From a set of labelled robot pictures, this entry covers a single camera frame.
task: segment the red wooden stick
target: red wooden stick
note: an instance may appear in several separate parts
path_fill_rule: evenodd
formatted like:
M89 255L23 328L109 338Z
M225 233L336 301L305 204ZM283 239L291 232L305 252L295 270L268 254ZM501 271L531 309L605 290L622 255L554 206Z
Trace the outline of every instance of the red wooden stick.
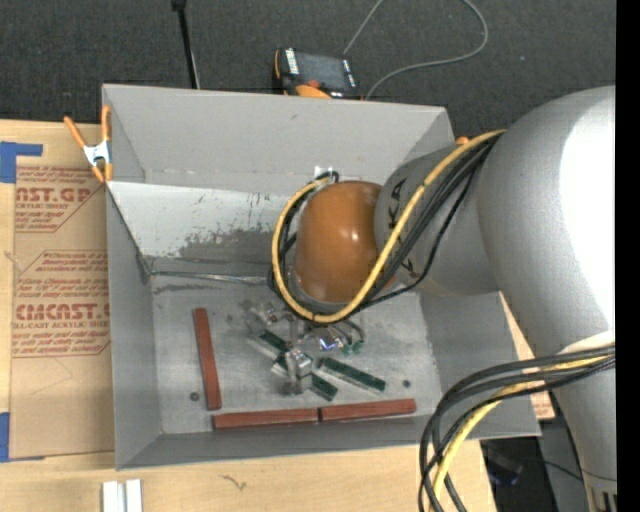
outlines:
M218 381L218 370L216 359L213 355L213 344L211 340L211 329L209 329L209 317L204 308L194 309L193 321L196 328L196 341L198 342L198 352L200 353L200 368L204 380L204 393L207 400L207 409L215 411L222 407L222 395L220 393L220 382Z

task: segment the cardboard box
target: cardboard box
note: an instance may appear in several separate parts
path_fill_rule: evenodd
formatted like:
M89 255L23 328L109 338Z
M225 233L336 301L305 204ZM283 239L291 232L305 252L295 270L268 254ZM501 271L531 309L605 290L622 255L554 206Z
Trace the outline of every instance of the cardboard box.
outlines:
M246 300L277 300L264 284L277 214L316 167L383 183L403 162L451 145L449 121L439 107L215 91L109 85L103 99L113 122L107 226L117 467L415 444L445 389L517 358L499 294L409 293L355 318L367 344L349 362L383 378L386 397L415 398L415 414L213 431L212 413L192 398L204 396L192 310L209 311L220 412L324 405L308 392L279 392L273 361L254 350L243 320ZM341 386L334 403L380 399ZM523 399L504 404L475 435L536 433Z
M62 123L0 121L0 141L42 152L16 161L9 456L112 450L105 188Z

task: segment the small object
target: small object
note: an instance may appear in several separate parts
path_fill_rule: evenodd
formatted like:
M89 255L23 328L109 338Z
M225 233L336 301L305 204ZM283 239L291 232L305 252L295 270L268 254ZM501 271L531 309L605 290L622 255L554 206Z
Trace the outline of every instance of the small object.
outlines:
M361 99L351 63L346 57L279 48L275 54L274 75L277 87L289 96Z
M281 409L275 411L230 412L213 416L216 430L242 427L268 427L318 423L318 409Z
M275 348L278 353L280 352L287 352L289 350L289 346L287 345L287 342L284 341L280 336L278 336L277 334L273 334L271 331L267 331L265 330L260 336L258 336L261 340L267 342L267 344L272 347Z
M321 422L383 418L416 412L413 398L363 402L360 404L330 405L319 409Z
M111 181L113 177L113 164L111 163L111 109L109 105L102 107L102 142L97 146L88 146L84 137L78 130L73 120L65 116L63 121L71 131L74 140L80 146L91 164L91 170L100 183ZM104 172L98 167L98 161L104 160Z
M142 512L142 481L104 482L102 512Z
M349 366L348 364L341 363L331 357L325 357L321 361L320 368L335 375L339 379L342 379L354 386L358 386L361 388L383 392L387 386L387 383L379 379L378 377L374 377L362 370L358 370L353 366Z
M332 326L316 327L311 331L323 351L329 351L336 347L343 347L347 344L347 339Z
M331 402L338 394L338 388L322 377L311 374L311 391Z
M300 395L311 387L311 365L313 359L300 350L284 354L289 380L283 386L286 395Z
M213 355L213 344L207 310L204 308L195 309L193 311L193 321L196 329L198 352L200 354L200 368L204 380L204 394L207 409L214 411L222 407L222 394L220 392L220 382L218 381L216 360Z

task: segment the black cable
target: black cable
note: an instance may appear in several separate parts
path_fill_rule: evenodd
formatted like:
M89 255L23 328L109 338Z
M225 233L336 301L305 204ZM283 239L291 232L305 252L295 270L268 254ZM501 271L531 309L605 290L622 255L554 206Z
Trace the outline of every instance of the black cable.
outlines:
M442 397L442 399L440 400L440 404L436 408L436 411L434 412L429 422L427 423L427 427L425 427L425 431L423 432L423 436L421 438L421 443L420 443L419 457L420 457L421 471L423 473L425 471L428 473L431 470L431 467L425 467L427 444L428 444L429 437L432 437L431 433L433 433L434 446L438 446L438 444L440 444L439 424L442 419L442 416L449 408L451 408L456 403L460 402L461 400L464 400L465 398L468 398L473 394L476 394L476 393L471 393L469 391L474 388L467 388L464 394L460 395L461 393L460 390L470 385L472 382L483 380L484 378L490 377L492 375L497 375L499 373L512 371L513 369L531 368L531 367L537 367L537 366L544 366L547 364L560 364L562 362L571 362L571 361L576 361L583 358L588 359L591 357L600 357L600 356L606 356L606 355L612 355L612 354L615 354L615 349L613 347L607 347L607 348L582 351L580 353L561 354L561 355L555 355L555 356L541 357L541 358L538 358L535 360L529 360L529 361L516 361L514 363L506 363L504 365L494 366L486 370L476 372L475 374L467 377L466 379L459 381L456 385L450 388L449 391L447 391L447 393ZM500 386L515 383L513 381L506 381L506 380L489 381L490 384L493 384L495 382L499 383ZM476 389L477 389L477 392L480 393L482 391L488 391L489 389L494 389L495 387L498 387L498 386L490 385L488 387L484 386L482 388L476 388ZM441 404L445 404L443 409L440 408ZM449 491L452 501L458 507L458 510L460 511L466 510L455 490L455 487L453 486L453 483L451 482L451 478L448 475L445 478L445 485L447 487L447 490Z
M419 452L419 461L420 461L420 470L422 473L425 471L430 471L430 467L426 467L426 452L427 445L429 441L429 437L431 437L431 432L433 431L433 426L436 422L440 420L440 418L444 415L444 413L451 408L453 405L458 403L465 398L468 398L472 395L472 393L466 393L464 388L470 386L474 382L482 381L487 379L493 375L499 375L501 373L509 373L513 371L524 370L528 368L535 368L540 366L554 365L566 362L577 361L580 359L587 359L592 357L601 357L606 355L611 355L615 353L615 349L613 347L600 348L600 349L591 349L581 351L579 353L569 353L569 354L561 354L561 355L553 355L540 357L537 359L531 359L528 361L515 361L511 363L505 363L502 365L494 366L491 368L487 368L485 370L481 370L476 372L465 379L462 379L457 384L452 386L445 395L441 398L436 410L433 415L429 419L427 426L423 432L421 441L420 441L420 452ZM477 392L488 391L489 389L494 389L495 387L505 384L504 378L496 379L494 381L490 381L485 387L475 388Z
M502 400L506 400L509 398L514 398L517 396L526 396L526 395L530 395L533 393L538 393L540 391L549 391L550 389L553 388L557 388L557 387L561 387L567 384L570 384L572 382L576 382L577 380L581 380L583 378L586 378L590 375L593 375L599 371L603 371L605 369L608 369L611 366L615 365L615 357L610 358L606 361L602 361L596 365L594 365L593 367L590 367L590 369L588 370L583 370L581 372L579 372L577 375L572 376L572 377L568 377L566 379L561 379L558 381L555 381L553 383L545 383L544 385L541 386L537 386L535 388L529 388L526 390L520 390L520 391L516 391L516 392L512 392L506 395L503 395L501 397L493 397L490 398L488 400L485 400L484 402L481 402L480 404L478 404L477 406L473 407L472 409L470 409L469 411L467 411L467 413L465 413L462 417L460 417L456 423L453 425L453 427L451 427L451 429L449 430L449 432L447 433L447 435L445 436L445 439L442 442L442 445L440 447L438 447L437 453L436 455L434 455L434 457L432 457L431 462L427 465L427 471L422 473L422 480L421 480L421 489L424 487L424 489L427 491L427 494L429 495L429 499L432 503L432 505L434 505L434 508L437 511L441 510L441 506L439 504L439 502L437 501L437 499L435 498L435 493L433 492L433 486L431 485L431 482L428 478L428 473L430 471L430 469L433 467L433 464L435 464L435 462L437 461L436 458L442 457L442 454L444 452L444 448L446 446L446 444L448 444L448 442L451 440L451 438L455 435L455 433L457 432L457 430L462 426L462 424L467 420L467 418L469 416L471 416L475 411L477 411L478 409L480 409L481 407L484 407L490 403L496 402L496 401L502 401ZM423 504L422 504L422 492L420 491L420 495L419 495L419 506L420 506L420 510L423 510ZM458 507L458 510L464 510L464 506L462 506L462 508Z
M442 396L442 398L440 399L440 402L436 407L436 410L434 411L433 415L429 419L429 422L427 423L427 426L425 427L425 432L423 432L421 442L428 442L427 429L431 428L433 422L436 421L436 418L438 416L443 415L450 407L452 407L453 405L455 405L455 403L457 403L456 401L454 401L456 395L460 396L458 395L459 393L461 393L465 388L469 388L469 386L471 386L474 383L488 379L495 375L513 373L521 370L551 366L551 365L556 365L561 363L571 363L574 361L579 361L581 359L591 359L595 357L611 356L613 354L615 354L614 347L603 347L603 348L582 350L580 352L571 352L567 354L555 354L551 356L542 356L536 359L528 359L525 361L512 361L509 363L503 363L500 365L492 366L490 368L485 368L484 370L477 371L469 375L468 377L465 377L464 379L458 381L451 388L449 388L449 390L447 390L447 392ZM421 461L420 469L421 471L424 471L423 461L426 460L426 446L424 447L421 446L421 451L419 456Z
M528 389L525 389L525 390L514 391L514 392L511 392L511 393L499 396L499 397L491 397L491 398L486 399L486 400L482 401L481 403L477 404L473 408L469 409L465 414L463 414L461 417L458 418L458 420L449 429L449 431L447 432L447 435L443 438L443 440L441 442L440 442L439 439L434 439L434 441L438 442L438 445L434 444L434 448L436 449L436 453L431 458L430 462L425 465L425 469L426 470L422 472L422 479L421 479L421 485L420 485L420 489L421 490L420 490L420 493L419 493L419 496L418 496L418 505L419 505L420 510L424 511L424 504L423 504L423 498L422 498L422 489L423 488L427 492L427 495L429 496L429 499L431 501L431 505L434 507L434 510L436 512L439 512L439 511L442 510L442 506L438 502L438 500L437 500L437 498L435 496L435 492L433 490L433 486L432 486L432 484L431 484L431 482L430 482L430 480L428 478L429 471L430 471L430 469L433 467L433 465L436 462L441 460L442 455L444 453L444 449L446 447L446 444L448 444L450 442L450 440L453 438L455 433L460 429L460 427L464 424L464 422L473 413L475 413L478 409L480 409L482 407L485 407L486 405L489 405L491 403L507 400L509 398L514 398L514 397L518 397L518 396L527 396L527 395L531 395L531 394L538 393L538 392L541 392L541 391L549 391L549 390L554 389L554 388L565 386L565 385L571 384L573 382L577 382L578 380L581 380L581 379L584 379L586 377L589 377L591 375L594 375L595 373L598 373L598 372L601 372L601 371L605 371L605 370L607 370L609 368L612 368L612 367L615 367L615 356L609 357L606 360L600 361L600 362L595 363L593 365L589 365L588 367L586 367L586 369L585 369L585 367L583 367L581 369L576 369L576 370L580 370L580 371L577 374L572 375L570 377L563 378L563 379L558 379L558 380L555 380L553 382L545 383L543 385L532 387L532 388L528 388ZM531 377L531 379L530 379L531 381L539 380L539 374L534 373L534 374L530 374L529 376Z
M482 153L480 154L480 157L482 157L483 155L485 155L486 157L486 153ZM445 221L443 222L442 226L440 227L440 230L438 231L438 234L436 235L436 238L433 242L433 245L431 247L431 251L429 253L429 257L427 259L427 263L424 266L424 269L422 270L422 273L420 274L420 276L418 276L418 278L411 283L410 285L407 285L399 290L395 290L391 293L388 293L386 295L383 295L381 297L375 298L375 299L371 299L368 301L365 301L364 304L362 304L360 307L356 308L356 310L352 313L358 313L366 308L369 308L371 306L375 306L376 304L379 304L381 302L384 302L386 300L392 299L394 297L397 297L398 295L401 295L403 293L409 292L411 291L413 288L415 288L416 286L418 286L422 281L424 281L424 279L427 277L427 274L429 273L429 271L431 270L431 266L433 265L433 262L435 260L435 256L438 252L438 248L440 247L440 243L442 242L442 239L444 238L444 235L449 227L449 225L451 224L451 222L453 221L453 218L456 214L456 212L458 211L458 208L460 207L460 205L462 204L462 202L464 201L469 188L471 186L471 182L473 180L473 177L475 175L475 172L478 169L478 166L482 164L482 162L484 161L484 159L482 159L482 161L480 162L474 162L476 163L475 167L470 168L468 173L465 173L464 175L462 175L462 177L466 177L468 175L468 180L467 183L465 184L465 187L463 188L463 190L460 192L456 202L452 205L451 209L449 210L449 214L447 215ZM457 188L459 186L459 182L456 182L455 186L453 187L453 189ZM406 254L402 255L402 260L404 260L404 258L406 257Z
M449 197L451 197L451 194L458 188L463 179L467 176L473 175L479 168L479 166L482 165L488 154L488 151L491 149L491 147L493 147L493 144L496 141L497 138L486 141L485 143L472 148L470 151L464 153L460 157L457 165L442 180L442 183L434 192L433 197L429 200L425 208L423 208L423 210L420 212L417 221L412 226L406 238L402 241L402 244L397 250L396 254L387 263L382 275L376 280L376 285L368 294L369 298L373 298L393 278L397 270L400 268L402 263L405 261L405 259L415 246L418 239L422 236L422 234L428 227L429 223L439 212L440 208L449 199ZM456 209L460 206L460 202L461 200L458 201Z
M589 369L595 369L597 371L601 371L602 368L605 365L610 364L610 359L604 360L604 361L597 361L595 363L592 363L590 365L586 365L583 366L581 368L576 368L574 369L574 371L582 372L582 371L586 371ZM550 378L552 376L547 376L547 375L542 375L542 378L547 379ZM434 446L438 446L438 445L443 445L443 442L440 441L440 423L442 420L442 416L440 416L439 418L437 418L433 424L433 435L432 435L432 439L433 439L433 443ZM446 442L444 442L444 445L449 443L449 439L446 440ZM449 475L445 476L445 480L444 480L444 484L445 487L447 488L447 491L449 492L449 495L451 496L452 501L454 502L454 504L458 507L459 511L466 511L466 508L464 507L464 505L462 504L462 501L460 499L460 496L458 495L455 486L453 485L453 482L451 481L451 477Z

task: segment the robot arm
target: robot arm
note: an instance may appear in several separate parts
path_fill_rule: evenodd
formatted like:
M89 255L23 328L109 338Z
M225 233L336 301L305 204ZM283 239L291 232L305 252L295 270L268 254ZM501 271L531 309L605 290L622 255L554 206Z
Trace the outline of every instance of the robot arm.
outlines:
M493 144L498 135L491 134L487 141ZM344 190L325 187L301 216L296 251L322 254L328 241L340 236L344 243L332 249L337 256L330 267L322 268L327 258L319 258L319 266L294 266L294 295L314 311L306 318L331 323L340 319L340 311L357 310L350 296L371 299L372 292L362 290L371 284L364 276L374 265L369 250L374 242L367 241L364 248L360 242L371 240L373 230L377 249L384 254L389 240L395 243L401 212L415 207L416 212L430 211L432 222L416 236L413 227L424 215L410 216L399 235L400 249L394 249L396 264L401 264L397 271L387 265L380 273L383 278L391 266L393 280L423 293L473 295L500 290L537 357L571 350L576 342L597 335L614 341L614 140L615 89L600 88L553 101L523 117L495 144L474 150L456 164L470 169L464 179L456 181L453 171L440 174L439 162L452 148L405 164L380 191L374 191L373 211L368 208L364 216L349 213L357 219L357 229L335 222L357 208L356 199L338 198L338 206L330 209L314 207L319 197L327 201L332 187ZM433 186L423 187L431 177ZM414 191L421 187L424 194L416 202ZM447 194L440 194L444 189ZM364 194L369 203L374 192ZM320 220L305 219L312 215ZM307 224L314 226L313 233L324 225L337 227L319 237L305 233ZM413 244L398 258L411 237ZM279 259L278 243L274 238L274 262ZM344 258L338 254L341 250ZM356 258L363 268L350 268L345 274L355 276L353 283L345 283L347 277L340 279L353 293L330 300L323 283L356 250L368 255ZM428 269L426 278L419 269ZM279 273L280 263L274 264L274 271ZM306 286L310 281L313 286ZM380 293L376 286L371 290ZM615 371L556 392L593 512L617 509L615 395Z

